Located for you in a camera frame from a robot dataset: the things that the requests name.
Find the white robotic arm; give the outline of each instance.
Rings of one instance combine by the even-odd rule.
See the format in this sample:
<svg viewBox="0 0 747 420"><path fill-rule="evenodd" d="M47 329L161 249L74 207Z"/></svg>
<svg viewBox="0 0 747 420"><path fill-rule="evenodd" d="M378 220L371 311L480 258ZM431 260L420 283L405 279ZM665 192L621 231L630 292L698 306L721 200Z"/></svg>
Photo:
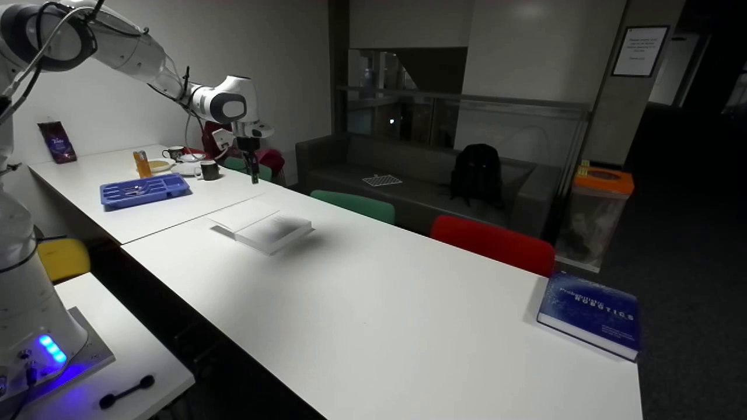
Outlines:
<svg viewBox="0 0 747 420"><path fill-rule="evenodd" d="M112 69L149 83L187 112L232 124L239 138L266 138L266 131L258 133L261 125L251 77L228 74L218 85L189 83L147 27L95 5L68 0L0 8L0 124L17 109L11 92L36 67L64 71L93 56Z"/></svg>
<svg viewBox="0 0 747 420"><path fill-rule="evenodd" d="M0 127L42 69L64 71L91 56L191 115L232 124L235 138L261 138L248 77L227 77L218 85L189 83L147 27L91 0L0 6ZM9 148L11 134L0 134L0 175ZM0 417L23 391L65 370L84 343L87 332L64 311L44 276L29 213L0 185Z"/></svg>

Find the floor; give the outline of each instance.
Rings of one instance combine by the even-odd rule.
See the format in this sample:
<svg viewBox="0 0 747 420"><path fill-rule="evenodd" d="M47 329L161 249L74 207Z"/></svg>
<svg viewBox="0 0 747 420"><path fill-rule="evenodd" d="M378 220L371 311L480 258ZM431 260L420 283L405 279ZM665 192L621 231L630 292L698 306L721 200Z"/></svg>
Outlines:
<svg viewBox="0 0 747 420"><path fill-rule="evenodd" d="M650 112L601 283L643 302L646 420L747 417L747 133ZM173 417L319 417L116 246L95 276L199 375Z"/></svg>
<svg viewBox="0 0 747 420"><path fill-rule="evenodd" d="M646 420L747 417L747 133L651 109L601 283L643 302Z"/></svg>

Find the bin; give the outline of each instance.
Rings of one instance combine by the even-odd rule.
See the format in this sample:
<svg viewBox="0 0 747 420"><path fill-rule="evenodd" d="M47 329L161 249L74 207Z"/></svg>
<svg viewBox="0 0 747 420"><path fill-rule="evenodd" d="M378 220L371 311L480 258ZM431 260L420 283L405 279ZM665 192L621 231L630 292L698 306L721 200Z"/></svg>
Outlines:
<svg viewBox="0 0 747 420"><path fill-rule="evenodd" d="M607 245L633 192L635 182L630 173L581 165L555 243L555 258L568 266L601 272Z"/></svg>

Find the long white desk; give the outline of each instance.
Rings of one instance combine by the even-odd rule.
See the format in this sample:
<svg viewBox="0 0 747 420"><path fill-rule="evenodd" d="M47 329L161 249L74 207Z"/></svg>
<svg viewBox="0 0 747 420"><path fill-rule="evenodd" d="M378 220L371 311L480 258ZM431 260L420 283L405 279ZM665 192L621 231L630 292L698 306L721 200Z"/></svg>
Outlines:
<svg viewBox="0 0 747 420"><path fill-rule="evenodd" d="M158 159L163 147L144 147L147 157ZM29 161L31 171L42 176L57 193L70 200L116 243L133 243L157 231L184 223L201 215L242 203L259 195L268 185L252 185L252 176L222 168L222 180L205 182L184 176L191 195L161 200L141 207L105 213L100 204L100 185L135 180L133 148L80 157L78 162L53 162L47 152Z"/></svg>
<svg viewBox="0 0 747 420"><path fill-rule="evenodd" d="M637 367L534 322L547 279L274 188L315 232L265 257L207 217L124 245L336 420L639 420Z"/></svg>
<svg viewBox="0 0 747 420"><path fill-rule="evenodd" d="M22 417L133 420L151 417L193 385L193 375L155 337L93 276L57 286L68 308L78 306L114 354L114 362L57 393L31 402ZM100 397L155 375L149 389L133 391L109 410Z"/></svg>

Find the poster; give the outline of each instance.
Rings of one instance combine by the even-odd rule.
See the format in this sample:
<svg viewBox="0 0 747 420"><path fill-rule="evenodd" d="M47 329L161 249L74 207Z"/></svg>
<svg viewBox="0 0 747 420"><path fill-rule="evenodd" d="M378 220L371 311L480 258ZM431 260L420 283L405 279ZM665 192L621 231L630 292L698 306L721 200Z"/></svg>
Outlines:
<svg viewBox="0 0 747 420"><path fill-rule="evenodd" d="M651 77L668 26L658 27L629 27L621 54L617 56L617 77Z"/></svg>

